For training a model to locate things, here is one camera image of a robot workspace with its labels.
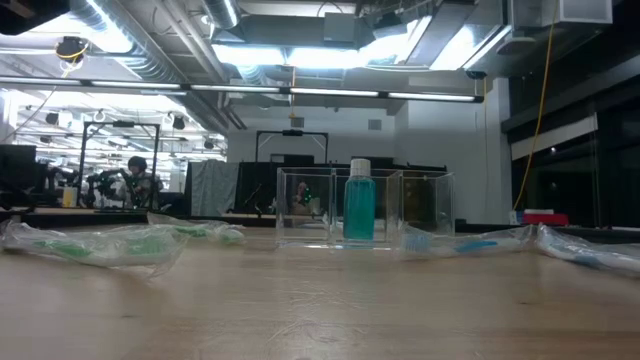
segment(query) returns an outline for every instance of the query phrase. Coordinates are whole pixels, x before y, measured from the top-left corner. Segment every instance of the bottle cap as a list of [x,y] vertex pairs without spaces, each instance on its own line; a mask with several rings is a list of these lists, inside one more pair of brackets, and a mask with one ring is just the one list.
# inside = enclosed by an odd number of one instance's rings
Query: bottle cap
[[371,162],[367,159],[351,160],[351,176],[371,176]]

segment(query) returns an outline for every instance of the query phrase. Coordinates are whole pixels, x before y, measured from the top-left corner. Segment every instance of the plastic bag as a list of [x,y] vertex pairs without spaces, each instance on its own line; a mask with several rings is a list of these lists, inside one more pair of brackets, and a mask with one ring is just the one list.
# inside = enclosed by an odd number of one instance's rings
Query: plastic bag
[[533,226],[527,226],[479,235],[442,236],[404,225],[397,250],[402,259],[437,259],[517,252],[527,249],[530,245],[533,229]]
[[224,221],[205,221],[192,223],[179,220],[167,215],[147,213],[147,220],[151,225],[173,225],[176,231],[193,239],[206,239],[223,245],[244,244],[244,234],[238,231],[243,229],[239,225],[229,225]]
[[187,237],[172,226],[127,226],[102,232],[63,233],[9,222],[4,249],[55,255],[101,267],[146,266],[151,276],[168,271],[182,253]]
[[551,257],[596,269],[640,276],[640,245],[599,245],[540,225],[536,246]]

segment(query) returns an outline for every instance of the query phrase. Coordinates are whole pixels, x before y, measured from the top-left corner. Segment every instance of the plastic bottle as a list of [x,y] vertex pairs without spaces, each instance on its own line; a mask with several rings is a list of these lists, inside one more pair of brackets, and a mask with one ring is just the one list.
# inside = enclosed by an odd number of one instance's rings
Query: plastic bottle
[[351,176],[344,195],[344,238],[373,241],[376,184],[371,180],[371,163],[351,160]]

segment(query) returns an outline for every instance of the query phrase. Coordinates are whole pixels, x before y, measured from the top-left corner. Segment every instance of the desk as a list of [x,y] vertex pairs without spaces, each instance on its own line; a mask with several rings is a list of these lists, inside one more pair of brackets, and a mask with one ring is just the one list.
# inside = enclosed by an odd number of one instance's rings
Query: desk
[[0,254],[0,358],[640,358],[638,281],[528,253],[389,255],[191,242],[144,281]]

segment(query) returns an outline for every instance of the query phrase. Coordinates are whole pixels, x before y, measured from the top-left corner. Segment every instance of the transparent container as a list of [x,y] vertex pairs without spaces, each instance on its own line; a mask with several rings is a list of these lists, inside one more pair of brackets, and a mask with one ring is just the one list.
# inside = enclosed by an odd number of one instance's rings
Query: transparent container
[[346,239],[344,196],[348,168],[279,168],[276,242],[335,248],[391,248],[400,226],[454,235],[454,176],[413,170],[371,170],[375,182],[373,241]]

